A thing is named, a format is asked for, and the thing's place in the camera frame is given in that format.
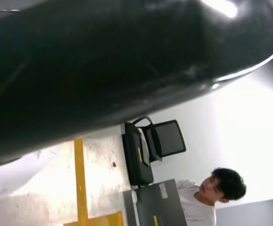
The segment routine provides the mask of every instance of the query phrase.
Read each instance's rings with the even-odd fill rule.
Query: concrete floor
[[[118,126],[83,138],[88,218],[121,211],[124,225],[127,225],[123,192],[130,190],[130,186],[121,133]],[[73,141],[66,146],[26,185],[1,199],[0,226],[61,226],[77,222],[75,152]]]

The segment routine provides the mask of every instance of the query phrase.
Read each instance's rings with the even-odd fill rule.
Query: yellow label
[[[158,218],[156,216],[153,216],[153,219],[155,220],[155,226],[158,226]]]
[[[139,155],[140,155],[140,161],[143,162],[142,156],[141,156],[141,150],[140,150],[140,148],[138,150],[139,150]]]

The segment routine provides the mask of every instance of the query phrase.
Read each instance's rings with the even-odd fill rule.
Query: office chair
[[[141,129],[146,140],[150,162],[161,161],[163,157],[185,152],[185,145],[176,120],[153,124],[148,116],[135,120],[136,125],[143,119],[149,121],[149,125],[137,127]]]

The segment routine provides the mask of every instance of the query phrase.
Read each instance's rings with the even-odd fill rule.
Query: yellow tape
[[[156,216],[153,216],[153,219],[155,220],[155,226],[158,226],[158,218]]]
[[[140,161],[143,162],[142,156],[141,156],[141,150],[140,150],[140,148],[138,150],[139,150],[139,155],[140,155]]]
[[[75,139],[74,141],[74,146],[78,222],[66,223],[63,226],[124,226],[123,214],[121,211],[88,219],[82,138]]]

